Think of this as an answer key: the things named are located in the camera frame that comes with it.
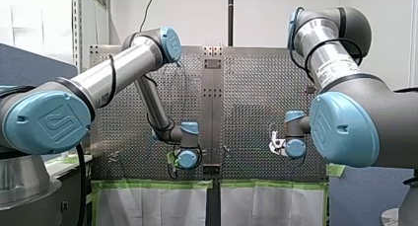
green tape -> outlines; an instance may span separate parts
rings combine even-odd
[[[79,163],[79,161],[78,161],[77,156],[73,156],[73,157],[65,157],[64,160],[62,161],[62,163],[64,163],[64,164],[75,164],[75,163]]]
[[[296,188],[307,190],[321,190],[327,188],[327,183],[294,183],[286,181],[268,180],[222,180],[221,188]]]
[[[95,186],[92,184],[92,225],[97,225],[96,224],[96,220],[97,220],[97,216],[98,216],[98,202],[99,202],[99,189],[95,188]]]
[[[154,180],[131,180],[117,181],[92,181],[93,188],[158,188],[158,189],[203,189],[212,188],[211,181],[154,181]]]
[[[345,165],[328,164],[326,165],[326,175],[340,178],[344,173],[344,169]]]

perforated metal panel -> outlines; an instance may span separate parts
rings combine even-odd
[[[310,138],[305,162],[274,155],[268,149],[269,130],[277,129],[284,138],[285,113],[307,113],[314,97],[306,93],[310,82],[287,50],[226,47],[223,58],[223,178],[326,181],[325,164]]]
[[[201,58],[196,49],[184,49],[182,67],[167,65],[152,73],[166,112],[177,123],[200,123]],[[91,46],[92,66],[120,52],[119,46]],[[134,85],[98,111],[91,134],[94,179],[139,178],[167,180],[167,152],[171,146],[154,141],[146,110]],[[201,168],[179,171],[178,178],[202,179]]]
[[[92,46],[91,65],[119,51],[119,46]],[[206,157],[210,158],[206,160],[209,162],[205,163],[220,163],[224,179],[326,181],[324,162],[309,138],[304,163],[274,155],[268,148],[270,125],[274,125],[272,127],[284,137],[285,113],[290,110],[307,112],[314,97],[306,93],[310,82],[305,73],[293,65],[287,51],[222,47],[222,54],[218,52],[216,55],[222,63],[217,69],[205,68],[206,59],[211,59],[207,51],[204,47],[183,48],[181,61],[187,79],[184,79],[184,69],[174,65],[152,74],[159,84],[168,114],[177,122],[197,120],[204,132],[200,137],[205,136],[204,139],[208,140],[209,136],[208,141],[203,141],[205,143],[201,141],[205,150],[213,150],[208,152]],[[219,133],[215,131],[217,128],[221,130],[220,135],[215,134]],[[92,129],[93,178],[166,180],[169,178],[167,147],[151,139],[145,108],[132,85],[98,112]],[[216,157],[218,150],[222,152],[220,159]],[[202,178],[201,168],[180,173],[180,179]]]

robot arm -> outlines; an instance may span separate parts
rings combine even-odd
[[[418,95],[394,93],[360,70],[355,59],[367,55],[371,44],[365,16],[340,8],[299,10],[294,19],[289,48],[306,60],[318,96],[311,130],[302,126],[305,121],[290,121],[287,138],[309,131],[317,151],[332,163],[416,169]]]
[[[173,126],[155,85],[144,78],[148,72],[179,61],[181,46],[176,32],[160,28],[134,34],[128,41],[128,46],[111,60],[70,80],[57,78],[23,93],[3,92],[0,153],[40,155],[73,148],[90,129],[96,110],[133,82],[162,140],[186,147],[197,145],[197,125],[193,122]]]

